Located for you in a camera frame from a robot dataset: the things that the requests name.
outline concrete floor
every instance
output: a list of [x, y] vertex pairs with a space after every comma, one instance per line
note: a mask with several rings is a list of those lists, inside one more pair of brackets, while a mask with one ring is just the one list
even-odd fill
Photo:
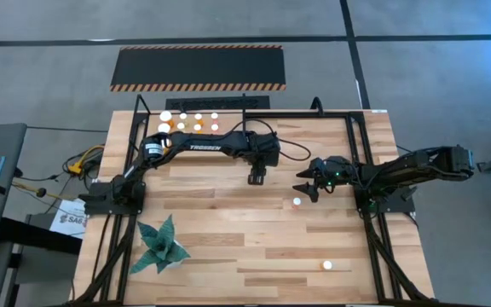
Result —
[[[356, 35], [491, 34], [491, 0], [349, 1]], [[330, 0], [0, 0], [0, 40], [344, 35]], [[0, 47], [0, 123], [107, 128], [134, 94], [109, 83], [119, 46]], [[285, 43], [287, 90], [274, 108], [360, 107], [347, 43]], [[410, 149], [460, 144], [491, 158], [491, 41], [358, 43], [372, 108], [388, 109], [397, 142]], [[167, 97], [146, 94], [152, 109]], [[19, 167], [45, 177], [104, 134], [29, 130]], [[58, 190], [63, 182], [46, 188]], [[79, 184], [67, 194], [82, 192]], [[415, 197], [436, 296], [491, 305], [491, 174], [422, 184]], [[43, 204], [11, 192], [6, 216]], [[69, 281], [24, 287], [17, 305], [58, 304]]]

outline wooden tabletop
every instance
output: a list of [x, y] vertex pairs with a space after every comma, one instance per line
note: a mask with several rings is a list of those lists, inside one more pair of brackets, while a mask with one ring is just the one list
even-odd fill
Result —
[[[397, 150], [389, 115], [365, 111], [365, 118], [374, 162], [395, 159]], [[131, 119], [129, 111], [113, 113], [101, 162], [103, 182], [123, 171]], [[155, 133], [159, 118], [152, 116], [150, 121], [147, 132]], [[189, 116], [186, 131], [192, 131], [193, 121]], [[204, 121], [206, 133], [211, 133], [210, 117], [205, 115]], [[240, 121], [241, 114], [237, 112], [219, 113], [219, 134]], [[312, 159], [329, 155], [351, 159], [342, 119], [266, 121], [282, 139], [310, 148]], [[256, 122], [247, 123], [247, 129], [268, 132]], [[362, 154], [358, 129], [355, 133]], [[292, 145], [282, 143], [281, 147], [282, 152], [291, 156], [305, 155]], [[222, 153], [184, 152], [168, 165], [148, 171], [144, 178], [147, 197], [139, 221], [157, 228], [173, 215], [176, 240], [192, 257], [160, 275], [155, 265], [129, 275], [124, 303], [376, 302], [365, 229], [355, 211], [352, 187], [338, 187], [333, 194], [320, 192], [319, 202], [310, 203], [305, 194], [292, 189], [293, 184], [305, 183], [295, 174], [308, 164], [309, 161], [295, 162], [280, 156], [277, 167], [267, 167], [263, 186], [248, 185], [250, 166]], [[295, 197], [302, 199], [298, 209], [292, 208]], [[403, 214], [391, 213], [386, 217], [397, 263], [421, 292], [432, 296], [418, 230]], [[90, 283], [105, 219], [99, 216], [88, 221], [74, 279], [78, 295]], [[99, 269], [107, 256], [110, 232], [108, 227]], [[132, 263], [146, 250], [136, 231]], [[325, 260], [332, 262], [333, 269], [321, 267]], [[380, 263], [386, 296], [390, 297], [387, 269], [383, 260]], [[116, 296], [120, 263], [115, 268], [109, 298]]]

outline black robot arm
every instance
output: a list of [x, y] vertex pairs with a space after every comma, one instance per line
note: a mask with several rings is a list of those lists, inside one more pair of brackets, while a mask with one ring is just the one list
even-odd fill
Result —
[[280, 143], [275, 132], [259, 135], [254, 131], [230, 131], [224, 135], [201, 135], [173, 132], [157, 133], [142, 140], [131, 167], [111, 182], [93, 183], [85, 201], [85, 213], [136, 214], [143, 208], [143, 175], [170, 162], [183, 151], [217, 151], [232, 158], [242, 158], [251, 165], [247, 182], [262, 185], [266, 166], [277, 166]]
[[433, 179], [464, 181], [473, 175], [471, 151], [460, 146], [420, 149], [382, 165], [352, 165], [346, 158], [331, 156], [310, 161], [308, 170], [297, 177], [314, 179], [313, 183], [293, 186], [313, 202], [318, 189], [331, 193], [338, 185], [351, 184], [372, 197], [384, 197], [397, 188]]

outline artificial plant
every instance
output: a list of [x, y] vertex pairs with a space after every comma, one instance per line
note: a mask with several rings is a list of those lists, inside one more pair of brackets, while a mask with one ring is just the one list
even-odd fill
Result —
[[157, 272], [160, 274], [168, 264], [180, 262], [184, 258], [191, 257], [183, 247], [174, 242], [175, 230], [171, 215], [164, 221], [158, 231], [140, 222], [137, 222], [137, 226], [142, 234], [142, 240], [149, 249], [134, 264], [130, 271], [131, 274], [145, 269], [150, 264], [157, 264]]

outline yellow cable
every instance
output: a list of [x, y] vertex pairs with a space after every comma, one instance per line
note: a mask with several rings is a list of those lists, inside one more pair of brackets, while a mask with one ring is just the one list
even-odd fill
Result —
[[89, 148], [86, 152], [83, 153], [83, 156], [81, 157], [81, 159], [79, 159], [77, 162], [73, 163], [73, 165], [67, 167], [67, 169], [75, 175], [81, 175], [81, 172], [83, 172], [83, 163], [84, 163], [84, 160], [86, 159], [86, 157], [92, 151], [94, 151], [96, 149], [103, 149], [103, 148], [105, 148], [105, 146], [103, 146], [103, 145], [96, 145], [96, 146]]
[[[24, 183], [21, 183], [21, 182], [16, 182], [13, 180], [13, 186], [15, 186], [16, 188], [21, 188], [21, 189], [24, 189], [26, 191], [30, 191], [30, 192], [33, 192], [35, 194], [37, 194], [39, 192], [39, 189], [38, 188], [34, 188], [32, 186], [29, 186], [29, 185], [26, 185]], [[57, 195], [57, 194], [52, 194], [52, 193], [45, 193], [46, 196], [49, 196], [49, 197], [52, 197], [54, 199], [58, 199], [58, 200], [75, 200], [76, 197], [72, 197], [72, 196], [69, 196], [69, 195]]]

